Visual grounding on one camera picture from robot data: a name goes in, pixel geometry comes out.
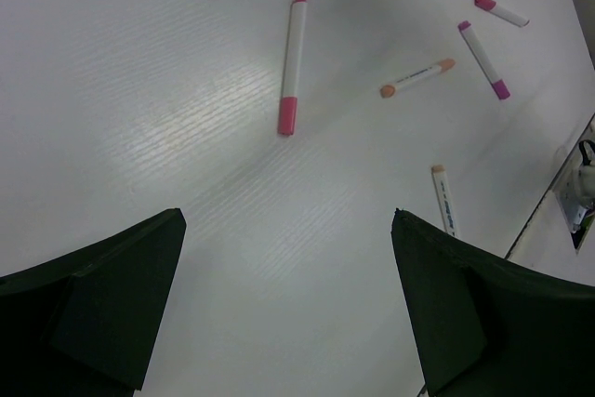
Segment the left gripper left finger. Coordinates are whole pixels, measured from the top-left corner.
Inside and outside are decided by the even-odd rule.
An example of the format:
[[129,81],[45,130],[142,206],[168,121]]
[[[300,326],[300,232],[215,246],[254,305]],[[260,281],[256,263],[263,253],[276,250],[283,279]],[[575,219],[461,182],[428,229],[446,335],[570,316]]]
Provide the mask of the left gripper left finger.
[[186,231],[167,209],[1,279],[4,396],[131,396],[143,387]]

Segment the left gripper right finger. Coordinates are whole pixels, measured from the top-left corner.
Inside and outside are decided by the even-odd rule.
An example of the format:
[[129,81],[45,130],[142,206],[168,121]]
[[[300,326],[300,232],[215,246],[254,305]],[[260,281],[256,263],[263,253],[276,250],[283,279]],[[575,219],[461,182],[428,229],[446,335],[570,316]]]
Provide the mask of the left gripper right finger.
[[594,289],[398,209],[391,239],[430,396],[591,396]]

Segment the pink capped white marker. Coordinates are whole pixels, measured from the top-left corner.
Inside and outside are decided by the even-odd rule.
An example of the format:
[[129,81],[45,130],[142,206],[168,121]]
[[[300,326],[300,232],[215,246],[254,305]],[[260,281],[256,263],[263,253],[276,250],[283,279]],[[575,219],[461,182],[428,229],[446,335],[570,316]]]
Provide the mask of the pink capped white marker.
[[308,0],[293,0],[291,4],[277,127],[278,134],[284,137],[292,136],[295,132],[307,7]]

